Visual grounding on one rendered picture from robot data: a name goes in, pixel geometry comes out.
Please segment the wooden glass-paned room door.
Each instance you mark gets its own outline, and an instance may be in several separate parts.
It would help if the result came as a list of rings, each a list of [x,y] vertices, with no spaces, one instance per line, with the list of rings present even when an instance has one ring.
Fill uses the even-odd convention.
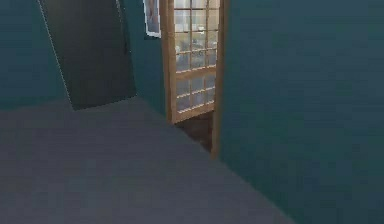
[[[220,150],[229,0],[159,0],[166,119],[212,115],[210,156]]]

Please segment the dark grey room door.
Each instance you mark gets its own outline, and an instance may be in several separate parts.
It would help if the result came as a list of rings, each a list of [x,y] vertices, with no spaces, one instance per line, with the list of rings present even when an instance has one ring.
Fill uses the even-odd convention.
[[[72,108],[136,95],[122,0],[38,0]]]

